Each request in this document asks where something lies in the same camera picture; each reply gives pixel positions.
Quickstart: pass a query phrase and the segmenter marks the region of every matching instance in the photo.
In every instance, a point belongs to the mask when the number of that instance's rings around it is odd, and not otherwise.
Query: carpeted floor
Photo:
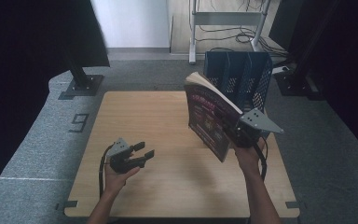
[[[111,61],[112,68],[86,68],[104,75],[94,97],[58,100],[72,77],[49,82],[50,94],[32,129],[0,176],[0,223],[85,223],[63,214],[77,168],[107,91],[180,91],[185,77],[202,72],[203,61]],[[300,217],[285,223],[358,223],[358,141],[325,101],[281,96],[272,78],[268,115],[285,129],[277,142]],[[88,115],[82,124],[74,117]],[[243,223],[240,219],[121,219],[119,223]]]

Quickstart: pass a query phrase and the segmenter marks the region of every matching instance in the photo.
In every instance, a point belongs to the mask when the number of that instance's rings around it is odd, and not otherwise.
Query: person's left hand
[[[109,164],[104,166],[105,189],[104,192],[117,195],[126,184],[126,180],[139,172],[141,168],[135,167],[126,174],[116,173]]]

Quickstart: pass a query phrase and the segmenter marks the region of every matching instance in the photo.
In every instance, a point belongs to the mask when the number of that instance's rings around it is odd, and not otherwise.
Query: white wall
[[[167,0],[91,0],[107,48],[168,48]]]

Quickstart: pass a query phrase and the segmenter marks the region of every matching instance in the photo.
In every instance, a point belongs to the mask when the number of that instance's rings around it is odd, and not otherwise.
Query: book cover
[[[242,112],[206,77],[198,73],[193,73],[186,78],[185,91],[189,115],[188,126],[223,162],[228,152],[229,141],[224,135],[221,118],[236,123]]]

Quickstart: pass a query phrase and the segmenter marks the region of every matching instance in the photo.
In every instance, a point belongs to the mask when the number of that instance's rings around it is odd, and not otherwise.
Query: wooden table
[[[66,207],[69,217],[87,217],[99,200],[98,169],[104,150],[119,137],[141,141],[143,156],[155,157],[127,181],[111,217],[248,217],[243,175],[234,155],[221,163],[188,128],[183,91],[110,91],[103,98]],[[298,217],[289,178],[275,137],[268,138],[266,186],[280,217]]]

